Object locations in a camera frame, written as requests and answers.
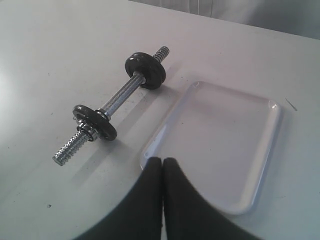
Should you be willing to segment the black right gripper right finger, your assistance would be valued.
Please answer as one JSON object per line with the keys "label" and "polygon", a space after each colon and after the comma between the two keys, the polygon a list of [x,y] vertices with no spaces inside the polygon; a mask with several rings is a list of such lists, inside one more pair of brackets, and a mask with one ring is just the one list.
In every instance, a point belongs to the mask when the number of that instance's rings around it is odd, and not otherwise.
{"label": "black right gripper right finger", "polygon": [[213,208],[193,187],[178,161],[162,165],[165,229],[168,240],[256,240]]}

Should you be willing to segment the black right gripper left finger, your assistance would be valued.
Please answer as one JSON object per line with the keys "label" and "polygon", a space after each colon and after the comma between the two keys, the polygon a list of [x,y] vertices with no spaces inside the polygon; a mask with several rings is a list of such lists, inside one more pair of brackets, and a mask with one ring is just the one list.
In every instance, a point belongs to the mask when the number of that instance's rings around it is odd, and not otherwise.
{"label": "black right gripper left finger", "polygon": [[100,222],[76,239],[160,240],[162,217],[162,160],[151,157],[122,201]]}

